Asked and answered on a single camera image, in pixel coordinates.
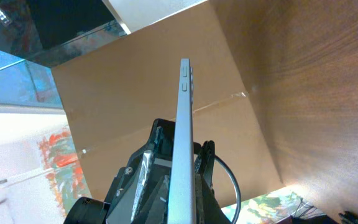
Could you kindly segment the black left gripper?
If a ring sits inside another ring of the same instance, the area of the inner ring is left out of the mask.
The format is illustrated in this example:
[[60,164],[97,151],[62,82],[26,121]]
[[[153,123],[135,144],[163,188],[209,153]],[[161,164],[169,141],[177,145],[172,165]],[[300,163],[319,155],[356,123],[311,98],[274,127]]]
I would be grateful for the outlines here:
[[[79,198],[64,224],[166,223],[175,123],[156,119],[146,144],[113,179],[103,201]],[[230,223],[213,190],[214,141],[194,143],[197,223]]]

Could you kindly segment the blue screen smartphone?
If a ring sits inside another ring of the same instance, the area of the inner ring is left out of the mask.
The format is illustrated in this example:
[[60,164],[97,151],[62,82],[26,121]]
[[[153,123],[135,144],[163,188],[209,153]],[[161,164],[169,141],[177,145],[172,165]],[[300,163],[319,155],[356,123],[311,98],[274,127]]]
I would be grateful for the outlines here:
[[183,58],[180,61],[172,171],[168,196],[168,224],[196,223],[192,96],[190,59]]

